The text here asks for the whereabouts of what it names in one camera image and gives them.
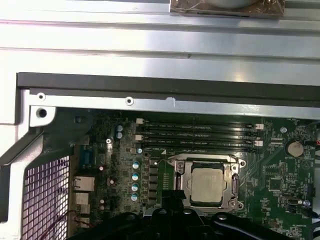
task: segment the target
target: motherboard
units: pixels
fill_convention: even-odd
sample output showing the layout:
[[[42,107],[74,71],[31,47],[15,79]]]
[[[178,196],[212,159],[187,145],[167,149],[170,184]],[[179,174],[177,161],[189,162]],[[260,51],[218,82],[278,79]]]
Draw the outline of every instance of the motherboard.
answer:
[[[80,146],[77,231],[159,207],[162,190],[184,190],[185,208],[307,240],[315,132],[304,119],[101,111]]]

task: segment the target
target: mesh grille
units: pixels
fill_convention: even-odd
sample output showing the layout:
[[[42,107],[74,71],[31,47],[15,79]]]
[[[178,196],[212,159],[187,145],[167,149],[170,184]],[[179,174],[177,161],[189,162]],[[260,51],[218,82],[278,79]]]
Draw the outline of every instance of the mesh grille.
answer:
[[[69,156],[26,172],[23,196],[22,239],[39,240],[43,232],[68,211]],[[42,240],[67,238],[68,216],[57,222]]]

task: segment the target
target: cable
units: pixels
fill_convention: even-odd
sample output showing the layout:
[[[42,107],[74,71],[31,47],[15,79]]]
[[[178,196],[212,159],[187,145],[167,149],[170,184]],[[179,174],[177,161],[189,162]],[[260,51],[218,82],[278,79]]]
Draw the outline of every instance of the cable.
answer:
[[[93,228],[93,227],[94,227],[92,224],[86,223],[85,221],[81,221],[81,220],[78,220],[78,219],[76,219],[76,218],[74,218],[73,221],[75,221],[75,222],[78,223],[78,224],[87,225],[87,226],[89,226],[89,228]]]
[[[48,233],[55,227],[55,225],[60,222],[65,216],[67,216],[69,213],[76,212],[75,210],[69,210],[65,214],[59,216],[51,225],[43,232],[43,234],[40,236],[39,240],[44,240]]]
[[[196,5],[193,5],[192,7],[190,8],[179,8],[179,7],[175,7],[175,6],[172,6],[171,8],[179,13],[185,13],[189,10],[192,10],[192,9],[195,9],[196,7],[198,7],[200,4],[203,4],[203,2],[198,2]]]

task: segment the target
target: metal bracket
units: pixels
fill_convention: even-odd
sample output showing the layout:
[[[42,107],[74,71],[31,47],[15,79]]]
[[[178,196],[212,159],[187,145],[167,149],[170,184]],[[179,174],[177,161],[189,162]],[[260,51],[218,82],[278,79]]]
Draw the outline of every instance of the metal bracket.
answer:
[[[218,164],[223,166],[225,189],[222,202],[218,207],[193,206],[191,203],[192,167],[194,164]],[[174,189],[184,190],[185,207],[199,208],[205,213],[231,212],[243,209],[244,204],[238,201],[239,171],[246,166],[246,161],[233,155],[188,154],[183,153],[168,158],[168,164],[174,167],[176,174]]]
[[[31,106],[30,127],[41,127],[50,124],[56,116],[55,106]]]

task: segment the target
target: green circuit board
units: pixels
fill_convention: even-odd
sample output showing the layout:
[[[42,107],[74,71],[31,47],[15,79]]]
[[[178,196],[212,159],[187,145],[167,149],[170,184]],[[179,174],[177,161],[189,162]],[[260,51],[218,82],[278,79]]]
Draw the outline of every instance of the green circuit board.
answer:
[[[233,155],[246,161],[238,185],[238,200],[244,207],[234,214],[293,239],[307,240],[312,220],[303,212],[312,209],[315,146],[310,143],[316,131],[315,126],[308,127],[310,122],[100,112],[89,145],[80,150],[78,175],[94,177],[90,213],[82,217],[94,225],[122,212],[142,214],[160,206],[161,191],[174,189],[175,171],[169,157],[181,153]],[[303,153],[291,149],[299,156],[290,154],[291,143],[301,143]]]

